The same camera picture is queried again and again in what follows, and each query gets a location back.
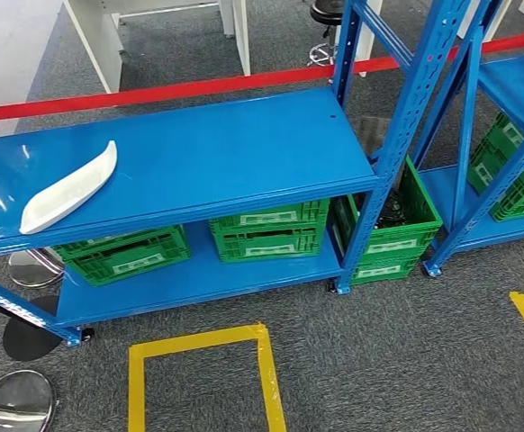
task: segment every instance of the shelf upright post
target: shelf upright post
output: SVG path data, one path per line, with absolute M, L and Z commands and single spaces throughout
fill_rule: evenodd
M 350 89 L 352 78 L 354 58 L 356 56 L 358 35 L 362 30 L 362 20 L 353 7 L 354 0 L 344 2 L 342 26 L 338 45 L 336 63 L 334 65 L 334 76 L 332 78 L 332 91 L 336 95 L 340 106 L 344 107 L 346 95 Z
M 474 106 L 476 100 L 476 89 L 478 87 L 480 53 L 482 47 L 482 39 L 484 37 L 484 29 L 481 25 L 476 29 L 472 29 L 472 37 L 470 52 L 468 54 L 468 71 L 465 73 L 464 104 L 462 105 L 462 115 L 460 121 L 459 164 L 458 169 L 456 169 L 454 203 L 452 207 L 452 226 L 448 227 L 449 229 L 456 225 L 462 216 L 460 212 L 464 207 L 464 192 L 466 190 L 468 161 L 470 157 L 470 145 L 472 142 Z
M 476 30 L 482 27 L 483 35 L 485 34 L 487 29 L 492 24 L 501 3 L 502 0 L 482 0 L 478 4 L 465 38 L 459 45 L 459 51 L 456 58 L 448 69 L 444 82 L 440 88 L 438 95 L 436 96 L 435 102 L 431 106 L 428 119 L 420 132 L 419 138 L 411 152 L 412 162 L 416 169 L 420 168 L 434 137 L 436 136 L 436 132 L 438 131 L 442 119 L 444 118 L 454 96 L 464 84 L 470 49 Z
M 351 47 L 356 43 L 354 31 L 350 31 L 348 28 L 353 21 L 351 17 L 354 16 L 353 13 L 349 13 L 349 8 L 351 7 L 357 13 L 357 5 L 361 5 L 361 9 L 364 10 L 365 1 L 345 2 L 346 16 L 341 30 L 345 39 L 340 39 L 345 47 Z M 430 100 L 468 4 L 469 0 L 441 0 L 431 3 L 416 51 L 407 68 L 404 85 L 398 99 L 382 148 L 379 151 L 379 159 L 374 171 L 379 180 L 373 190 L 366 194 L 360 217 L 342 262 L 343 274 L 336 281 L 338 293 L 350 291 L 352 274 L 390 191 L 394 177 L 412 142 L 422 112 Z M 382 28 L 382 33 L 384 32 L 389 34 L 385 28 Z M 345 86 L 348 84 L 348 77 L 341 73 L 345 70 L 344 67 L 347 67 L 344 64 L 345 61 L 346 57 L 344 55 L 338 56 L 336 59 L 333 83 L 336 96 L 340 95 L 341 88 L 347 91 Z
M 494 177 L 473 208 L 454 225 L 430 259 L 424 266 L 430 276 L 441 275 L 440 268 L 459 246 L 465 236 L 485 217 L 492 206 L 498 201 L 509 186 L 514 183 L 524 171 L 524 141 L 520 144 L 502 168 Z

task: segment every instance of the gray carpet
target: gray carpet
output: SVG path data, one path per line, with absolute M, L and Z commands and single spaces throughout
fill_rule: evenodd
M 413 48 L 429 3 L 386 0 L 383 16 Z M 499 36 L 524 32 L 515 3 Z M 305 64 L 308 49 L 323 32 L 308 8 L 299 0 L 249 2 L 253 72 Z M 126 49 L 123 89 L 241 73 L 234 42 L 222 35 L 216 9 L 124 22 L 120 28 Z M 384 52 L 376 44 L 373 54 Z M 348 104 L 350 121 L 357 128 L 363 115 L 391 116 L 402 79 L 399 71 L 357 78 Z M 19 129 L 324 84 L 28 119 Z M 30 98 L 101 91 L 62 11 Z M 453 161 L 459 107 L 456 100 L 428 165 Z M 475 139 L 495 113 L 481 97 Z M 290 431 L 524 431 L 524 320 L 508 297 L 524 292 L 524 240 L 456 255 L 444 270 L 432 280 L 415 269 L 404 280 L 354 287 L 346 296 L 328 293 L 326 283 L 306 283 L 98 323 L 89 343 L 61 346 L 28 364 L 6 356 L 0 317 L 0 375 L 31 367 L 51 377 L 60 398 L 53 431 L 123 431 L 131 344 L 261 321 L 268 328 Z M 15 289 L 6 272 L 0 258 L 0 283 Z M 266 430 L 253 343 L 154 358 L 145 368 L 146 430 Z

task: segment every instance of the stool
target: stool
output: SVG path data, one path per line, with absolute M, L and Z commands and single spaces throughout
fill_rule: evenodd
M 0 430 L 46 432 L 56 409 L 56 391 L 41 373 L 17 371 L 0 379 Z
M 14 252 L 8 268 L 12 281 L 25 288 L 55 284 L 64 275 L 64 265 L 49 248 Z
M 342 23 L 344 0 L 314 0 L 310 8 L 310 16 L 316 22 L 326 25 L 324 38 L 328 42 L 320 43 L 310 50 L 308 66 L 333 65 L 336 57 L 336 27 Z

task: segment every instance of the chrome stool base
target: chrome stool base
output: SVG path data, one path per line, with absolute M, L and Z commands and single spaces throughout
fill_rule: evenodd
M 320 43 L 310 50 L 310 61 L 306 66 L 330 66 L 334 64 L 336 57 L 336 47 L 329 43 Z
M 54 388 L 40 373 L 9 373 L 0 379 L 0 430 L 46 432 L 56 403 Z
M 8 260 L 10 278 L 25 288 L 43 288 L 55 284 L 64 275 L 64 265 L 47 249 L 14 252 Z

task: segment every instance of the table leg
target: table leg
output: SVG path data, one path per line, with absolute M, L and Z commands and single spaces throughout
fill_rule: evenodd
M 248 42 L 248 21 L 246 15 L 246 0 L 232 0 L 234 15 L 236 46 L 240 56 L 242 70 L 246 77 L 250 76 L 250 47 Z
M 493 18 L 492 24 L 488 27 L 488 30 L 484 35 L 484 42 L 491 41 L 494 37 L 494 34 L 496 32 L 496 30 L 498 30 L 499 26 L 504 18 L 504 15 L 506 14 L 506 11 L 510 6 L 512 1 L 512 0 L 502 0 L 502 3 L 500 3 L 498 11 L 496 11 L 496 15 Z M 458 35 L 459 38 L 463 39 L 465 35 L 466 35 L 468 26 L 470 25 L 470 22 L 474 17 L 474 14 L 476 12 L 476 8 L 478 7 L 479 3 L 480 0 L 472 0 L 468 6 L 468 9 L 465 11 L 464 18 L 462 20 L 462 23 L 459 28 Z
M 120 90 L 123 49 L 110 14 L 105 14 L 99 2 L 64 0 L 90 61 L 107 93 Z
M 219 0 L 218 7 L 222 15 L 222 26 L 224 27 L 224 35 L 227 38 L 234 35 L 234 12 L 232 0 Z

